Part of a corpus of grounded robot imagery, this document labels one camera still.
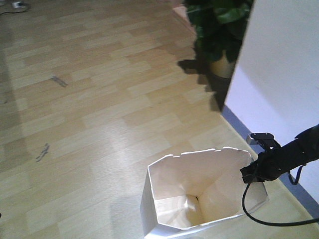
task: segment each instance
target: blue baseboard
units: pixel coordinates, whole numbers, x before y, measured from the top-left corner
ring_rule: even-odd
[[[223,107],[221,114],[244,139],[252,133],[227,106]],[[251,147],[256,153],[263,151],[262,147],[258,145]],[[319,217],[319,204],[300,184],[292,185],[286,174],[281,175],[279,179],[313,218]]]

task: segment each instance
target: white paper bag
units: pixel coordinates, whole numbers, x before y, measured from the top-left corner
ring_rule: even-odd
[[[145,239],[174,238],[243,215],[240,169],[251,162],[249,152],[225,147],[167,155],[149,165],[140,208]],[[264,184],[252,183],[247,210],[267,200]]]

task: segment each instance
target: wooden floor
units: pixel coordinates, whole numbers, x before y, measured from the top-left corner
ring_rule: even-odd
[[[26,2],[29,12],[0,16],[1,239],[141,239],[147,165],[170,153],[250,150],[220,115],[219,93],[177,65],[194,58],[194,36],[167,1]],[[279,181],[266,188],[257,217],[309,218]],[[187,238],[318,235],[317,224],[242,217]]]

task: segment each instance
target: power cord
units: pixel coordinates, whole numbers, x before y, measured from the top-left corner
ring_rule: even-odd
[[[252,178],[256,177],[258,168],[259,167],[257,166],[255,172],[253,173],[253,177]],[[299,222],[292,222],[292,223],[270,223],[270,222],[265,222],[265,221],[262,221],[262,220],[259,220],[259,219],[255,218],[255,217],[253,217],[251,214],[249,214],[249,212],[246,210],[246,207],[245,207],[245,198],[246,198],[246,194],[247,194],[247,191],[249,189],[250,184],[251,184],[251,182],[249,182],[247,184],[247,187],[246,187],[245,192],[243,194],[241,205],[243,207],[243,210],[244,210],[245,214],[251,220],[253,220],[253,221],[257,222],[257,223],[266,225],[266,226],[273,226],[273,227],[293,227],[293,226],[301,226],[301,225],[307,225],[307,224],[318,223],[319,222],[319,218],[315,218],[315,219],[299,221]]]
[[[24,3],[24,2],[17,3],[17,6],[18,6],[18,8],[24,8],[24,10],[23,11],[5,11],[5,12],[1,12],[0,16],[5,15],[5,14],[16,14],[16,13],[26,12],[26,11],[30,10],[30,8],[31,8],[30,4]]]

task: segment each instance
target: tan flower pot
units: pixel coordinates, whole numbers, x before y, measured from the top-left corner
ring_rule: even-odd
[[[235,65],[236,62],[229,63],[224,54],[219,61],[210,62],[209,68],[214,75],[230,79],[233,75]]]

